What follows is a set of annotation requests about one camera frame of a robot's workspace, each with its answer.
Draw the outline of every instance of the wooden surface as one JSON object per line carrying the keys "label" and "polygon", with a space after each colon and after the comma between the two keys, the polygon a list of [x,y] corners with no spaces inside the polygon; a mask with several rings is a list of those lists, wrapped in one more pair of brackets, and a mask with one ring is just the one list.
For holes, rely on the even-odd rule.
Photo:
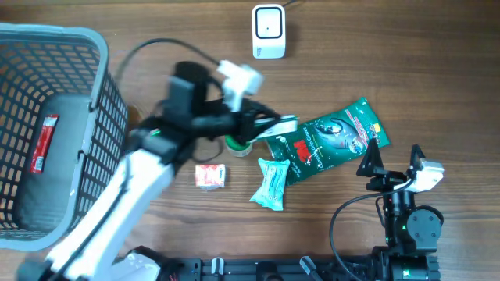
{"label": "wooden surface", "polygon": [[[417,203],[445,216],[438,257],[444,280],[490,280],[500,274],[500,5],[456,1],[309,1],[287,12],[287,57],[252,57],[255,2],[148,5],[10,6],[0,20],[86,26],[108,41],[111,70],[123,53],[152,37],[176,37],[209,54],[260,69],[266,83],[255,99],[301,121],[368,99],[392,146],[388,169],[406,169],[411,145],[440,160],[445,179]],[[121,85],[144,116],[165,96],[181,48],[151,46],[132,62]],[[200,142],[198,155],[216,144]],[[331,254],[328,223],[344,201],[366,194],[356,159],[286,190],[285,211],[248,200],[262,182],[259,145],[246,158],[227,152],[227,187],[194,187],[194,165],[150,209],[123,249],[152,247],[174,257]],[[384,244],[373,201],[339,217],[335,240],[343,254],[366,254]],[[24,254],[0,251],[0,279],[12,279]]]}

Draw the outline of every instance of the green snack bag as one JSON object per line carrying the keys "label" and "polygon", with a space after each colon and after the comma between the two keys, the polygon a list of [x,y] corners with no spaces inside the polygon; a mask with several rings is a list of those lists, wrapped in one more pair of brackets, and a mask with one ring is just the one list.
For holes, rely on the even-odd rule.
{"label": "green snack bag", "polygon": [[297,131],[266,139],[276,161],[290,160],[287,186],[365,154],[370,139],[379,148],[389,138],[365,98],[298,126]]}

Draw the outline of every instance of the red logo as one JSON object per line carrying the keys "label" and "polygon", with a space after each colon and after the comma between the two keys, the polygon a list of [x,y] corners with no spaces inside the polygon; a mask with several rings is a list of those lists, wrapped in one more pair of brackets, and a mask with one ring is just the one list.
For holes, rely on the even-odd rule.
{"label": "red logo", "polygon": [[297,149],[298,157],[300,158],[300,161],[302,163],[305,163],[311,158],[311,152],[309,152],[309,149],[307,148],[307,145],[305,145],[304,140],[296,141],[294,143],[294,148]]}

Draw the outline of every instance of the laundry basket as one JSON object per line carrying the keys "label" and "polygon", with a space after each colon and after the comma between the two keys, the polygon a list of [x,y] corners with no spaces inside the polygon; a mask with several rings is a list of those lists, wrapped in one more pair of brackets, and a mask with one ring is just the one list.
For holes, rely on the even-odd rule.
{"label": "laundry basket", "polygon": [[[128,115],[108,60],[93,30],[0,23],[0,248],[50,246],[107,186]],[[43,172],[30,173],[49,114],[59,120]]]}

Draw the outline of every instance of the green lid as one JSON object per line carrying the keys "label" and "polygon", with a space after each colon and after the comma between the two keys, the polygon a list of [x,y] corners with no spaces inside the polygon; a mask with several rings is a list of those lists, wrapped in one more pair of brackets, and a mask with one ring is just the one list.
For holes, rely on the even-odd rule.
{"label": "green lid", "polygon": [[226,145],[235,151],[243,151],[247,149],[252,143],[247,142],[245,145],[239,144],[234,138],[231,136],[226,136]]}

